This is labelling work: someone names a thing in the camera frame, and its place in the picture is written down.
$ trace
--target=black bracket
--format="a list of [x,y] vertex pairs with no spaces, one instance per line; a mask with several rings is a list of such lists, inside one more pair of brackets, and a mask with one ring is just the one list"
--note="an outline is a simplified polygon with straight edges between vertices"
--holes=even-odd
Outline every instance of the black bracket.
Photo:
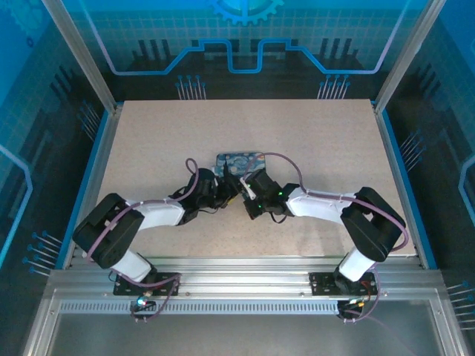
[[[176,275],[177,273],[174,273],[174,272],[169,272],[169,273],[157,272],[155,280],[157,282],[160,282],[161,280],[166,280]],[[117,276],[116,282],[114,285],[114,295],[130,295],[130,296],[136,297],[136,296],[143,295],[146,291],[151,291],[152,295],[155,297],[167,296],[168,293],[170,292],[170,289],[173,287],[173,283],[174,283],[174,280],[164,284],[163,286],[157,289],[150,289],[150,288],[137,287],[136,285],[127,282],[120,276]],[[171,296],[178,295],[179,287],[180,286],[175,287],[175,290],[173,291],[173,293],[171,293]]]
[[312,296],[355,296],[363,297],[368,295],[378,294],[378,287],[374,278],[374,274],[366,272],[358,282],[354,282],[349,293],[343,293],[335,283],[335,277],[332,272],[314,272],[309,273],[310,287],[312,288]]

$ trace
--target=table surface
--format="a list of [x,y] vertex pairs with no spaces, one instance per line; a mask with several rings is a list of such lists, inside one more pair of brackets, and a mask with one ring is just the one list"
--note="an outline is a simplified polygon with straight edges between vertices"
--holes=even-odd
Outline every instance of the table surface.
[[[203,100],[125,102],[99,200],[159,199],[186,185],[188,157],[210,168],[223,152],[279,152],[300,166],[306,187],[376,189],[402,216],[399,195],[369,100]],[[298,182],[283,159],[266,158],[281,185]],[[251,221],[237,198],[180,227],[141,231],[132,248],[147,257],[342,256],[353,242],[342,225],[268,214]],[[413,244],[396,254],[415,254]]]

